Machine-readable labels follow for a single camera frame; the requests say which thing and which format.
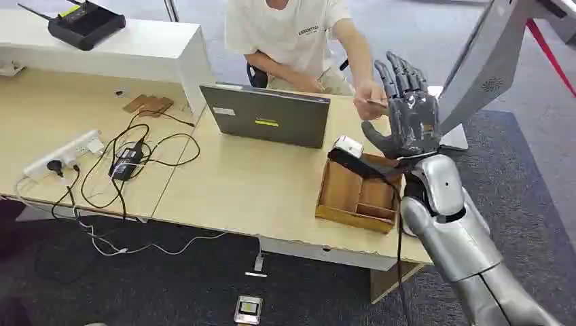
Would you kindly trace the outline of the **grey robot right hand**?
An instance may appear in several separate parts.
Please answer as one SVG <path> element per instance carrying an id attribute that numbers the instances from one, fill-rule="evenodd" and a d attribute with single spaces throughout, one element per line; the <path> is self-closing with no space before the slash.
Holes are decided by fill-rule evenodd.
<path id="1" fill-rule="evenodd" d="M 374 66 L 384 84 L 388 100 L 389 136 L 378 132 L 373 124 L 361 124 L 366 139 L 389 159 L 434 153 L 442 133 L 439 127 L 439 105 L 428 91 L 423 72 L 392 51 L 386 53 L 391 73 L 380 60 Z"/>

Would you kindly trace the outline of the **person's right hand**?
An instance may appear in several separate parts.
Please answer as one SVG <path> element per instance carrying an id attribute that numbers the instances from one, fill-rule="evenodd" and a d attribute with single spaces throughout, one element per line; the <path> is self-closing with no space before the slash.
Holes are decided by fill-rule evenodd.
<path id="1" fill-rule="evenodd" d="M 324 92 L 321 83 L 317 79 L 307 75 L 296 75 L 293 82 L 294 86 L 301 92 L 319 94 Z"/>

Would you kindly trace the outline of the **person's left hand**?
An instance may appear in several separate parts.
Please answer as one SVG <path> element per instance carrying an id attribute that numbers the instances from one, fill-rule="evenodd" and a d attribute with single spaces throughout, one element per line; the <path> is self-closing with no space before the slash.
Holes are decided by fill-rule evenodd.
<path id="1" fill-rule="evenodd" d="M 362 120 L 375 120 L 389 114 L 386 92 L 373 80 L 363 81 L 357 86 L 353 103 Z"/>

